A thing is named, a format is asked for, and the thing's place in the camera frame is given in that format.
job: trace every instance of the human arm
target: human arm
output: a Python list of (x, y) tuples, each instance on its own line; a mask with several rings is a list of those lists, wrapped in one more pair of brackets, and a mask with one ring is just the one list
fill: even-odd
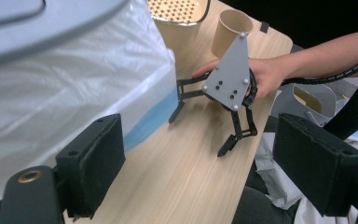
[[(199, 77), (214, 69), (218, 60), (196, 69)], [(309, 49), (271, 58), (250, 59), (249, 66), (255, 74), (257, 95), (264, 98), (276, 91), (285, 79), (293, 77), (329, 77), (344, 72), (358, 64), (358, 33), (344, 35)]]

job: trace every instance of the black cable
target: black cable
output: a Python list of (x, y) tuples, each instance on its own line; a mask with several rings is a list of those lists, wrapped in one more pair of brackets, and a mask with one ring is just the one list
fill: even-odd
[(298, 83), (298, 84), (305, 84), (305, 85), (324, 84), (324, 83), (338, 81), (345, 77), (350, 77), (357, 72), (358, 72), (358, 64), (356, 64), (354, 67), (352, 67), (351, 69), (349, 69), (343, 73), (340, 73), (340, 74), (337, 74), (337, 75), (334, 75), (331, 77), (319, 77), (319, 78), (294, 77), (294, 78), (289, 78), (289, 79), (284, 80), (281, 86), (284, 86), (289, 83)]

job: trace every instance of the gray plastic lid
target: gray plastic lid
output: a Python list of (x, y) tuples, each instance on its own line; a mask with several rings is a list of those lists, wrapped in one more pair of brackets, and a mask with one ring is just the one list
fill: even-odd
[(126, 0), (0, 0), (0, 64), (48, 49), (112, 18)]

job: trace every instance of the human hand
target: human hand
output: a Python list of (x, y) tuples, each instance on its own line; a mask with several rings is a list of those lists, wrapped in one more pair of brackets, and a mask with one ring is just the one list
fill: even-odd
[[(192, 77), (200, 77), (212, 71), (219, 64), (219, 59), (210, 61), (198, 67)], [(270, 92), (276, 91), (282, 84), (282, 70), (273, 59), (250, 59), (249, 66), (255, 75), (257, 94), (255, 100), (266, 97)]]

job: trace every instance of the dark floor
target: dark floor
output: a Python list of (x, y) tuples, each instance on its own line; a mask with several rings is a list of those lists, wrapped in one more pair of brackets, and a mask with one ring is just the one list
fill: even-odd
[(358, 31), (358, 0), (221, 0), (309, 48)]

